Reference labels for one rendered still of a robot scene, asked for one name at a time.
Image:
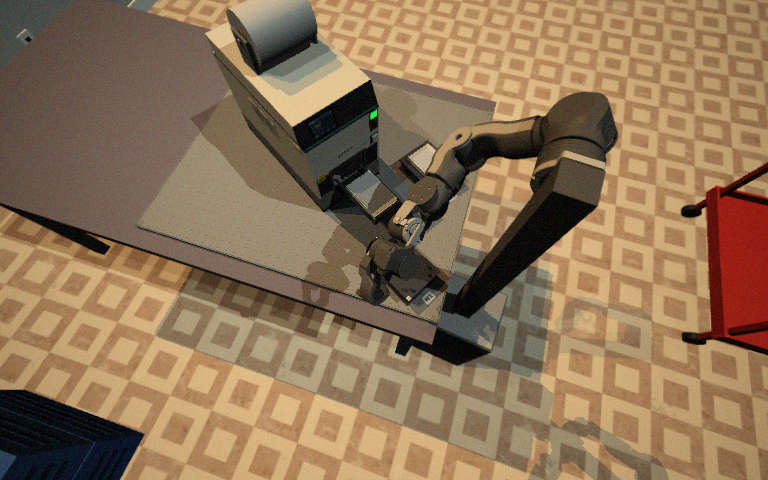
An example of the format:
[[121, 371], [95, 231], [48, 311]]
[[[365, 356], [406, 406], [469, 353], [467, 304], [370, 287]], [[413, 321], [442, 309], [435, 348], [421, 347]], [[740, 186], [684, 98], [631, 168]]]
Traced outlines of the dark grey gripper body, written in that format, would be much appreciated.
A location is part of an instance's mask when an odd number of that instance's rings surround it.
[[366, 254], [377, 264], [377, 272], [386, 275], [388, 272], [403, 279], [410, 280], [418, 272], [420, 260], [414, 254], [414, 245], [421, 237], [424, 227], [413, 224], [409, 230], [409, 240], [401, 247], [380, 237], [375, 237], [368, 243]]

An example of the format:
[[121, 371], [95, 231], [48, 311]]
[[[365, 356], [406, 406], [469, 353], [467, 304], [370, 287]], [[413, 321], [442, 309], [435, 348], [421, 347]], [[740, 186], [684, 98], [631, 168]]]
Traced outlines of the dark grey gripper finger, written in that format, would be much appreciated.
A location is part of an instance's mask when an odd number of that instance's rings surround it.
[[377, 285], [371, 277], [371, 274], [375, 273], [377, 265], [375, 265], [372, 260], [373, 258], [369, 256], [368, 251], [368, 253], [364, 255], [359, 264], [360, 267], [358, 273], [361, 276], [362, 281], [360, 284], [360, 289], [357, 289], [356, 294], [373, 305], [375, 302], [374, 292]]
[[376, 287], [375, 292], [374, 292], [375, 302], [374, 302], [373, 305], [377, 306], [377, 305], [381, 304], [382, 302], [384, 302], [389, 297], [390, 291], [388, 290], [388, 288], [386, 286], [386, 283], [390, 281], [390, 279], [391, 279], [393, 274], [388, 272], [384, 276], [384, 275], [380, 275], [377, 272], [377, 270], [376, 270], [374, 275], [375, 276], [374, 276], [373, 280], [375, 281], [377, 287]]

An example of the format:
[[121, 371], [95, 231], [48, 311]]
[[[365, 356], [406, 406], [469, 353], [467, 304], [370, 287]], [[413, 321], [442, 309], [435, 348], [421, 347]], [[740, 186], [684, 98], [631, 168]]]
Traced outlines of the grey cylinder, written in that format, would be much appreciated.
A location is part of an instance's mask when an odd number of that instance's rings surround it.
[[246, 37], [258, 67], [317, 36], [309, 0], [245, 0], [226, 10], [230, 26]]

